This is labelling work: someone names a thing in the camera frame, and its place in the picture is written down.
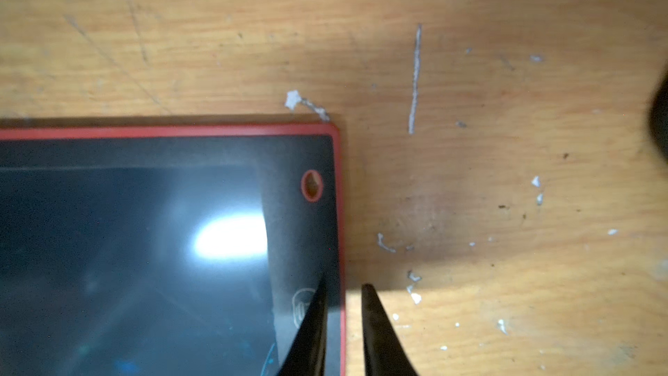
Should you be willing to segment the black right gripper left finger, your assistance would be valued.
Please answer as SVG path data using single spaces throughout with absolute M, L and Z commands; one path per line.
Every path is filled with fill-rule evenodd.
M 278 376 L 323 376 L 327 343 L 328 292 L 325 278 L 311 299 Z

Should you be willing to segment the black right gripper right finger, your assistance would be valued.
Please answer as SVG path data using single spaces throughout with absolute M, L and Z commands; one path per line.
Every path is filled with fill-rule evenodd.
M 365 374 L 418 376 L 373 285 L 362 285 L 361 305 Z

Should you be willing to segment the red drawing tablet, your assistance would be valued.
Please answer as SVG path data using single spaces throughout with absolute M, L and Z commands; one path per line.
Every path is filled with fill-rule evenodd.
M 329 124 L 1 132 L 4 375 L 275 375 L 320 281 L 345 372 Z

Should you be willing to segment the dark grey wiping cloth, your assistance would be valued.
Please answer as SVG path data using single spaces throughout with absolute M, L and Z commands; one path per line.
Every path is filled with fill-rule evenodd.
M 648 115 L 648 131 L 664 160 L 668 159 L 668 77 L 660 82 Z

